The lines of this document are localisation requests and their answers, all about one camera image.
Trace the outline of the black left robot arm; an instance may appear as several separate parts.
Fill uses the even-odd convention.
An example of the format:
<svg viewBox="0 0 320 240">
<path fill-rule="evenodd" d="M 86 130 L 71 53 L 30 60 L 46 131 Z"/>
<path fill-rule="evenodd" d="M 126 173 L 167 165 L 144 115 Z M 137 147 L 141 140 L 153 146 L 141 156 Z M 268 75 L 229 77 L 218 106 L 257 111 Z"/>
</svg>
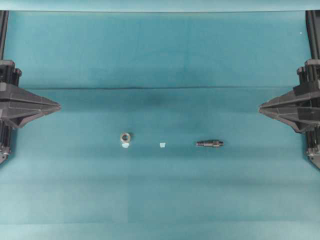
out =
<svg viewBox="0 0 320 240">
<path fill-rule="evenodd" d="M 59 103 L 19 87 L 22 71 L 4 59 L 9 11 L 0 12 L 0 162 L 11 154 L 13 130 L 31 121 L 58 112 Z"/>
</svg>

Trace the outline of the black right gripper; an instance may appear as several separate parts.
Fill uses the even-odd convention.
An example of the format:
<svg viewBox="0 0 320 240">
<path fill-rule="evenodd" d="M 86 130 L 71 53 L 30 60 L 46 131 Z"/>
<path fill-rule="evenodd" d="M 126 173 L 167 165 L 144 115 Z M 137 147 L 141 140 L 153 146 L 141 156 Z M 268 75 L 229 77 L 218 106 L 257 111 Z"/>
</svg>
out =
<svg viewBox="0 0 320 240">
<path fill-rule="evenodd" d="M 320 126 L 320 60 L 308 59 L 296 74 L 299 86 L 261 104 L 259 112 L 290 126 L 296 133 L 305 133 Z"/>
</svg>

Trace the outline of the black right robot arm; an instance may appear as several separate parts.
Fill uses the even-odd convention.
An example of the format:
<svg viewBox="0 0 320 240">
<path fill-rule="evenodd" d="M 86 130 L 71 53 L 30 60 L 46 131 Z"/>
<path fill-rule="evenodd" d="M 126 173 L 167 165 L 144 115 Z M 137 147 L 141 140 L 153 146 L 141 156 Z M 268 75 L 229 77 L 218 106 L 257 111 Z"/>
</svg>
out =
<svg viewBox="0 0 320 240">
<path fill-rule="evenodd" d="M 299 134 L 320 126 L 320 11 L 307 10 L 306 28 L 311 58 L 297 69 L 299 85 L 259 106 L 259 112 Z"/>
</svg>

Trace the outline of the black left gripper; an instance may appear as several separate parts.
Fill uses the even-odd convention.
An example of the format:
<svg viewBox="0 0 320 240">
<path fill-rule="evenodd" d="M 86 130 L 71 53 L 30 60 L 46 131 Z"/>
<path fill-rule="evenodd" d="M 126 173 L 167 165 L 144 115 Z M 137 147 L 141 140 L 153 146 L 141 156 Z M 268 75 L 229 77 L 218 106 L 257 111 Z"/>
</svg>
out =
<svg viewBox="0 0 320 240">
<path fill-rule="evenodd" d="M 60 104 L 48 98 L 33 94 L 19 86 L 22 71 L 12 60 L 0 61 L 0 100 L 54 106 L 43 109 L 7 108 L 0 111 L 0 163 L 4 163 L 11 153 L 12 132 L 23 128 L 38 118 L 61 110 Z"/>
</svg>

